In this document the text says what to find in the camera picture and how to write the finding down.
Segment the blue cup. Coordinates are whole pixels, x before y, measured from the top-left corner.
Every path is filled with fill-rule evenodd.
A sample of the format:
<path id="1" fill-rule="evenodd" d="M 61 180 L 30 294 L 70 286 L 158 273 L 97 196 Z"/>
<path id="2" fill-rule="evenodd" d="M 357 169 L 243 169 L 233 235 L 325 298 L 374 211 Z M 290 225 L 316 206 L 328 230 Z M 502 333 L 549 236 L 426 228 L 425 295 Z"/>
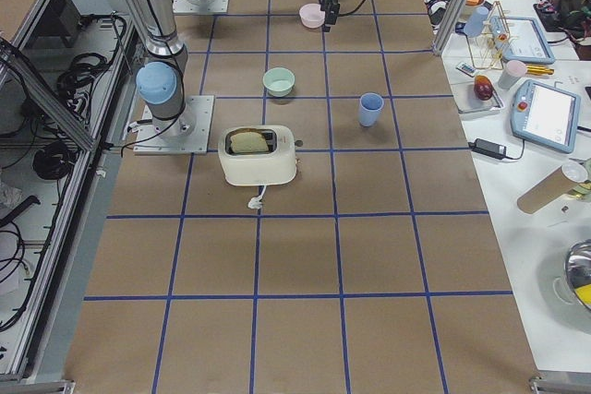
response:
<path id="1" fill-rule="evenodd" d="M 364 93 L 359 99 L 358 122 L 363 127 L 376 124 L 384 105 L 383 98 L 375 92 Z"/>

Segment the pink bowl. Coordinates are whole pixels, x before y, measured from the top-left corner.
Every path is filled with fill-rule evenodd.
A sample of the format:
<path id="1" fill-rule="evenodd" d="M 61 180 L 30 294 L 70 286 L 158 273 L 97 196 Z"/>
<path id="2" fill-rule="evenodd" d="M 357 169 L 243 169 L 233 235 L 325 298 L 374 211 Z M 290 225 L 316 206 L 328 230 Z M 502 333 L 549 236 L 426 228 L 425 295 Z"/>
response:
<path id="1" fill-rule="evenodd" d="M 308 29 L 317 29 L 324 24 L 325 12 L 318 3 L 308 3 L 299 8 L 301 23 Z"/>

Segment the black power adapter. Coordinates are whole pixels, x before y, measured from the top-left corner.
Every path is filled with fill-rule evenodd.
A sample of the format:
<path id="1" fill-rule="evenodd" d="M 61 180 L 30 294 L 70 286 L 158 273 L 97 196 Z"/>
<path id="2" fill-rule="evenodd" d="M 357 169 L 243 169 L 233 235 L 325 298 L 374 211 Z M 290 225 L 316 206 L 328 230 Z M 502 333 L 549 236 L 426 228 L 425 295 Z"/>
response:
<path id="1" fill-rule="evenodd" d="M 506 147 L 504 145 L 500 145 L 482 138 L 476 138 L 474 141 L 469 142 L 468 147 L 475 153 L 482 154 L 493 159 L 503 160 L 506 158 Z"/>

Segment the teach pendant tablet near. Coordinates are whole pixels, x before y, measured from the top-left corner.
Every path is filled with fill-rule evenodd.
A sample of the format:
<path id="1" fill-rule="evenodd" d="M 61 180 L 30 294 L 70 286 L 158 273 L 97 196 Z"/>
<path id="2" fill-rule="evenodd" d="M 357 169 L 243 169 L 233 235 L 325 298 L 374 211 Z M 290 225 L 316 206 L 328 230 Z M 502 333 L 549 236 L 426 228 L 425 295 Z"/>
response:
<path id="1" fill-rule="evenodd" d="M 527 80 L 513 96 L 512 132 L 538 145 L 572 153 L 580 105 L 581 98 L 576 93 Z"/>

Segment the steel mixing bowl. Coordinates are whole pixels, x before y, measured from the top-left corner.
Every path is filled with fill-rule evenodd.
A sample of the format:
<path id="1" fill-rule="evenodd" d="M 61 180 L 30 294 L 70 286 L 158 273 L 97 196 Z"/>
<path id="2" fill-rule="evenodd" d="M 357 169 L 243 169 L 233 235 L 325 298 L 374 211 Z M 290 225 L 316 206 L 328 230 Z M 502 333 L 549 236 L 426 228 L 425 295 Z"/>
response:
<path id="1" fill-rule="evenodd" d="M 590 311 L 590 240 L 573 245 L 566 253 L 562 274 L 552 283 L 555 295 L 566 304 Z"/>

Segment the cream white toaster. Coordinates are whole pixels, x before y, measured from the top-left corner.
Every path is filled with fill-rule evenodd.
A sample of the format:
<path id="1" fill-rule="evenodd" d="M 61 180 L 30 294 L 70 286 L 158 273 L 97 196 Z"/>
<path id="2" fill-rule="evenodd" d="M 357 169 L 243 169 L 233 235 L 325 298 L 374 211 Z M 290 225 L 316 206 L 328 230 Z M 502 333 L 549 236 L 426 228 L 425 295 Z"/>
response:
<path id="1" fill-rule="evenodd" d="M 234 154 L 230 136 L 242 131 L 259 131 L 269 145 L 263 153 Z M 283 185 L 296 176 L 296 147 L 292 131 L 283 125 L 252 125 L 227 129 L 220 136 L 218 156 L 230 185 Z"/>

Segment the toast slice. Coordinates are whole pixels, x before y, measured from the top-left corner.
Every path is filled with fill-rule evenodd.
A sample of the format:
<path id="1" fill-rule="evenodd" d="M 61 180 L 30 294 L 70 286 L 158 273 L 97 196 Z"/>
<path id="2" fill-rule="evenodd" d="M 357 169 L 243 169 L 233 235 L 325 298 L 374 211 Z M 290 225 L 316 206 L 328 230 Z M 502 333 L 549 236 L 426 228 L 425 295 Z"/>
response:
<path id="1" fill-rule="evenodd" d="M 263 153 L 269 151 L 267 140 L 259 131 L 242 131 L 230 136 L 230 148 L 234 154 Z"/>

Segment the red apple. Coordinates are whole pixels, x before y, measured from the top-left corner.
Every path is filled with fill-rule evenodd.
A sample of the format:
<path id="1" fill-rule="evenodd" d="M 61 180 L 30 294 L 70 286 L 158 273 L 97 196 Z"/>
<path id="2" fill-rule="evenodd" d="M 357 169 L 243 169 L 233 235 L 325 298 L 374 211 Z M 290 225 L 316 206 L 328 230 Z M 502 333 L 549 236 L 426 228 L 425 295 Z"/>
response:
<path id="1" fill-rule="evenodd" d="M 473 90 L 478 99 L 488 101 L 493 96 L 494 87 L 486 76 L 476 75 Z"/>

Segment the mint green bowl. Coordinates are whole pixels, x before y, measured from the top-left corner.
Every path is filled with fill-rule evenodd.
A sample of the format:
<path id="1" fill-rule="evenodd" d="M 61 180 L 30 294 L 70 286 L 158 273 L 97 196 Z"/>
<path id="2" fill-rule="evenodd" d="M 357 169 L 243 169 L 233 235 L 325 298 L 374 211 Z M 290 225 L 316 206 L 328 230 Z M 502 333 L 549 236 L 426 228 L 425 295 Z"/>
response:
<path id="1" fill-rule="evenodd" d="M 272 97 L 287 96 L 295 85 L 295 74 L 285 67 L 274 67 L 265 72 L 262 77 L 264 88 Z"/>

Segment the teach pendant tablet far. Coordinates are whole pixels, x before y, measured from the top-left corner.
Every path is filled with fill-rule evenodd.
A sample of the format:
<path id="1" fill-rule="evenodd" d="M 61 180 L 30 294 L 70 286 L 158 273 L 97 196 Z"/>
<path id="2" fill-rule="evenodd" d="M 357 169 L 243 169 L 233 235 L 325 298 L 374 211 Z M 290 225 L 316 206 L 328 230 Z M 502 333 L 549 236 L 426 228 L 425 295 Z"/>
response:
<path id="1" fill-rule="evenodd" d="M 543 66 L 555 62 L 546 36 L 534 18 L 493 16 L 489 29 L 503 61 L 518 60 Z"/>

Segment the teach pendant tablet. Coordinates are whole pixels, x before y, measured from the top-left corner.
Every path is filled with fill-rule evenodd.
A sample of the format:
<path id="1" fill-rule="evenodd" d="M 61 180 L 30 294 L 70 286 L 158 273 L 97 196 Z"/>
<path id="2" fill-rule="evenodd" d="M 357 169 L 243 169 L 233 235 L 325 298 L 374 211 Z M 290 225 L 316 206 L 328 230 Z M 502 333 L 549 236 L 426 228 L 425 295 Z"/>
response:
<path id="1" fill-rule="evenodd" d="M 493 16 L 489 29 L 503 61 L 518 60 L 543 66 L 555 62 L 546 36 L 534 18 Z"/>
<path id="2" fill-rule="evenodd" d="M 576 93 L 527 80 L 513 96 L 512 132 L 538 145 L 572 153 L 580 105 L 581 98 Z"/>

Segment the cardboard tube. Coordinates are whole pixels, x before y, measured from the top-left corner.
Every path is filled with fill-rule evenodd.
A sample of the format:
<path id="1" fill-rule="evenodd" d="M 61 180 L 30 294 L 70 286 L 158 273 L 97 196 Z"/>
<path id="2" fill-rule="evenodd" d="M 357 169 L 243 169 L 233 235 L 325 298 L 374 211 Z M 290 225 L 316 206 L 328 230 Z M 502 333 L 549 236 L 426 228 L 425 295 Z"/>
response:
<path id="1" fill-rule="evenodd" d="M 566 194 L 588 178 L 587 169 L 576 161 L 567 161 L 517 199 L 517 207 L 533 214 Z"/>

